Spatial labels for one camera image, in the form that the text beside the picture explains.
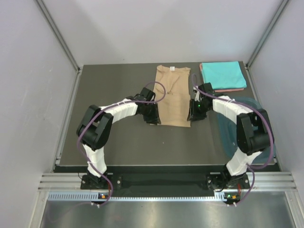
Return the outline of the beige t shirt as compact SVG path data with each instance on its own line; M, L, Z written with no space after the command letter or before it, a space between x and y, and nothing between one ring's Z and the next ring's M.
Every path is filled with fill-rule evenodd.
M190 127L187 120L190 109L189 76L188 67L157 66L157 83L153 91L156 100L160 100L158 113L161 125Z

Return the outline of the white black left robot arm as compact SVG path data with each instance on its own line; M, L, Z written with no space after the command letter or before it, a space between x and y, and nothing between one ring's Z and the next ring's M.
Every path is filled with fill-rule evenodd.
M88 168L83 180L97 189L105 187L108 177L105 175L105 145L109 139L112 124L130 116L141 114L148 124L161 123L158 114L156 94L144 87L135 96L108 106L91 105L88 107L76 134L77 145L82 145L85 150Z

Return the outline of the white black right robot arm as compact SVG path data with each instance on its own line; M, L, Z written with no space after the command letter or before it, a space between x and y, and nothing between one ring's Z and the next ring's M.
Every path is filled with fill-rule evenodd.
M224 166L219 180L210 181L210 186L233 188L246 174L252 162L265 149L273 149L274 137L268 113L238 102L222 93L216 93L210 83L194 86L196 96L190 100L188 121L207 117L208 111L221 114L236 125L237 148Z

